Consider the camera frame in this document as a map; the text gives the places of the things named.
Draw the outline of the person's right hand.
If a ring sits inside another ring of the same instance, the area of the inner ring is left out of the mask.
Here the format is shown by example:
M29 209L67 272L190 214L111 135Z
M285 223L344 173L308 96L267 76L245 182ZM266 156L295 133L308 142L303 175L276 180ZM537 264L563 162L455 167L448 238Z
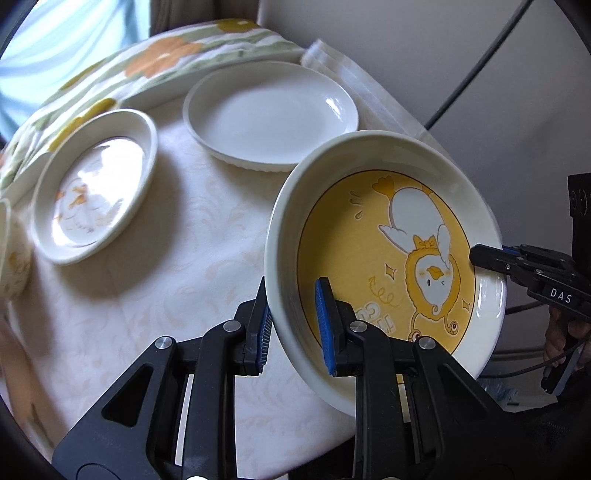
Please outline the person's right hand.
M589 332L589 323L579 320L563 320L561 311L550 306L549 325L545 334L544 360L551 360L564 352L567 342L566 334L580 340L586 338Z

